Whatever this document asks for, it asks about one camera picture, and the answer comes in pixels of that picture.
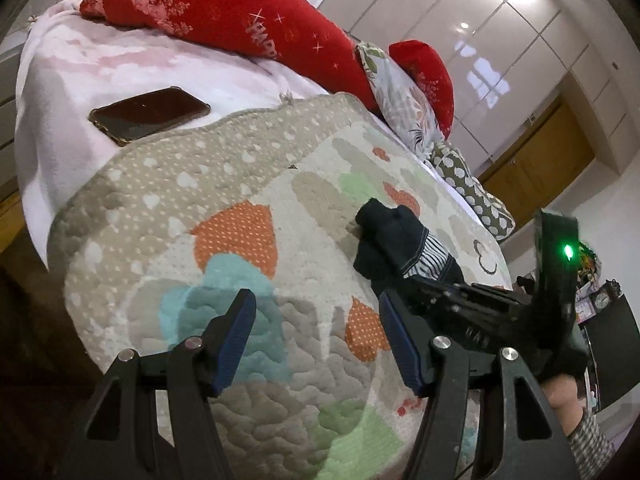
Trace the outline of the checkered sleeve forearm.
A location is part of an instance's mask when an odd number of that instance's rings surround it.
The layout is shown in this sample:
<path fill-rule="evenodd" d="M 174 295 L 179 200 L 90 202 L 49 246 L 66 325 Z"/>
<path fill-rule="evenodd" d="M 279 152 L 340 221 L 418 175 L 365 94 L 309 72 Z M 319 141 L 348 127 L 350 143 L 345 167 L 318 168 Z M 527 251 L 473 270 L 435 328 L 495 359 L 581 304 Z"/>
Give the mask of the checkered sleeve forearm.
<path fill-rule="evenodd" d="M 587 411 L 582 412 L 582 419 L 567 440 L 582 480 L 597 479 L 616 452 L 597 419 Z"/>

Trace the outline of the right hand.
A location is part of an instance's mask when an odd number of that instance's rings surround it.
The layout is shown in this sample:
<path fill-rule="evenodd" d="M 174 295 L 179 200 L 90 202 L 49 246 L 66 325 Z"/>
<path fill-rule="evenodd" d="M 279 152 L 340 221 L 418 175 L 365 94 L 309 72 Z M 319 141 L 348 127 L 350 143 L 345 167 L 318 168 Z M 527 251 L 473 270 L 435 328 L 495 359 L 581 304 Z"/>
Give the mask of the right hand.
<path fill-rule="evenodd" d="M 578 399 L 576 379 L 561 374 L 544 382 L 541 390 L 559 419 L 564 436 L 569 438 L 585 416 L 585 409 Z"/>

